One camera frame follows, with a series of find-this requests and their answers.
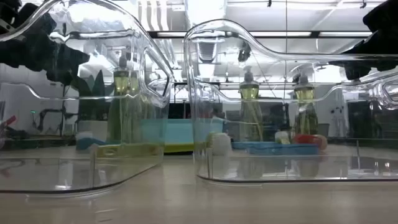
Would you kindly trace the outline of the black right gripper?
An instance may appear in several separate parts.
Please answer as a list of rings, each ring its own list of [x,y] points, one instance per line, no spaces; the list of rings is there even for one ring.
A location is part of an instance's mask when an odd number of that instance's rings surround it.
[[[372,66],[379,71],[386,71],[398,66],[398,32],[374,32],[367,39],[353,47],[354,54],[364,55],[396,55],[389,60],[372,61]],[[371,71],[370,66],[357,65],[356,60],[332,60],[330,65],[344,67],[348,80],[357,80],[365,77]]]

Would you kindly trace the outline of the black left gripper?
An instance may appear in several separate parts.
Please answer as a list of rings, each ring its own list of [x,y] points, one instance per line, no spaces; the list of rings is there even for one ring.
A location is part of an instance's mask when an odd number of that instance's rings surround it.
[[[78,81],[79,65],[90,56],[49,39],[8,40],[0,42],[0,63],[12,68],[25,66],[29,70],[45,70],[52,82],[71,85]]]

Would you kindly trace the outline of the yellow dish soap pump bottle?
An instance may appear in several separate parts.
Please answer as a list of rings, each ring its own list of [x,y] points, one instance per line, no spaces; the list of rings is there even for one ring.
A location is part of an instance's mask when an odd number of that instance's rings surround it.
[[[318,116],[314,105],[315,88],[309,83],[306,75],[294,76],[294,93],[297,99],[294,130],[296,134],[316,134],[318,132]]]
[[[136,78],[131,76],[126,53],[119,58],[119,67],[114,72],[114,98],[109,106],[107,142],[125,144],[134,142],[134,125],[137,123]]]
[[[244,68],[244,80],[239,84],[241,122],[239,137],[244,142],[263,141],[263,118],[259,106],[259,82],[254,80],[250,66]]]

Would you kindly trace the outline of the blue handled dish brush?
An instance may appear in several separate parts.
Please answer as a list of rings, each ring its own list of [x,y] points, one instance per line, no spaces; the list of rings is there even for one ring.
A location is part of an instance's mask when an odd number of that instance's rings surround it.
[[[88,149],[91,145],[96,144],[99,146],[105,145],[106,141],[100,138],[94,137],[93,133],[81,132],[75,136],[76,150],[81,151]]]

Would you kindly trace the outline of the green handled dish brush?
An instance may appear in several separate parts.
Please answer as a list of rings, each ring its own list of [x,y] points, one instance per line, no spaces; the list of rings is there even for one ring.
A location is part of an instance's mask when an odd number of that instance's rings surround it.
[[[292,135],[290,131],[278,131],[274,135],[275,142],[279,144],[291,144]]]

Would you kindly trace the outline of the blue kitchen sponge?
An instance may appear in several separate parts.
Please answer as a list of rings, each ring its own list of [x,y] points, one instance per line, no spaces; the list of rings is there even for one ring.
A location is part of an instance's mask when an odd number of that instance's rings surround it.
[[[269,147],[273,147],[275,145],[275,142],[232,142],[231,146],[233,149],[265,149]]]
[[[311,156],[317,155],[319,148],[315,144],[276,144],[272,142],[254,142],[246,148],[250,154],[260,156]]]

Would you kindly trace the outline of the yellow handled dish brush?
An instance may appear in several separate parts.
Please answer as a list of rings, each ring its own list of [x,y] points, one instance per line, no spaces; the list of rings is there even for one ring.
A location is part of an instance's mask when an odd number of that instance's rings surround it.
[[[210,149],[214,155],[220,156],[232,151],[231,138],[226,133],[210,133],[204,142],[195,143],[173,143],[173,144],[110,144],[97,146],[96,156],[102,158],[113,157],[139,157],[154,156],[157,154],[179,154],[193,152],[195,146]]]

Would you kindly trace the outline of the potted plant white pot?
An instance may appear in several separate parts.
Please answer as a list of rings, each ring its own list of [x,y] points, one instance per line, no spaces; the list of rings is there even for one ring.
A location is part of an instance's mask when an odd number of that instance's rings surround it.
[[[79,103],[77,113],[77,139],[93,138],[100,141],[106,140],[108,106],[105,99],[106,87],[103,80],[103,72],[100,70],[93,78],[92,86],[87,80],[76,77],[72,81],[72,87],[78,90]]]

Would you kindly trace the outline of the clear plastic bin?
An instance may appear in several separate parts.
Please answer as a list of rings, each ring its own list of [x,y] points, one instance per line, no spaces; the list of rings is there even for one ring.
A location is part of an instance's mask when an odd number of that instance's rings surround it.
[[[259,82],[263,141],[290,131],[297,99],[294,76],[306,75],[315,88],[318,132],[328,146],[311,156],[260,156],[246,149],[214,155],[195,146],[196,176],[223,184],[398,180],[398,66],[348,80],[332,60],[388,59],[391,55],[296,54],[276,52],[236,22],[215,19],[192,27],[183,41],[193,143],[210,133],[239,137],[244,68]]]
[[[137,123],[134,142],[146,141],[142,120],[167,119],[172,70],[157,44],[140,22],[111,0],[21,0],[39,8],[33,21],[49,13],[57,23],[50,40],[90,56],[79,66],[78,77],[103,72],[108,106],[114,98],[114,70],[127,56],[136,78]],[[161,163],[163,154],[139,157],[97,157],[96,144],[77,151],[79,94],[71,85],[52,82],[44,71],[0,64],[0,192],[70,194],[105,189],[121,184]]]

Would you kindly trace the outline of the teal plastic bin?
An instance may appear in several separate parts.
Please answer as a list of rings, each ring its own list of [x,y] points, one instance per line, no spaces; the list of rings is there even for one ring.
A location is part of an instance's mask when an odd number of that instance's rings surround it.
[[[193,125],[190,119],[142,120],[141,131],[146,141],[159,140],[166,144],[193,143]]]

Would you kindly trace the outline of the red handled tool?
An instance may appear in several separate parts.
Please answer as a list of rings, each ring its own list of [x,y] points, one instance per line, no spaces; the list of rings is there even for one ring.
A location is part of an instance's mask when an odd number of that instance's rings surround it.
[[[16,120],[16,117],[13,115],[11,116],[9,119],[5,120],[4,122],[2,122],[0,124],[0,128],[5,128],[7,126],[9,126],[10,124],[12,124],[14,121]]]

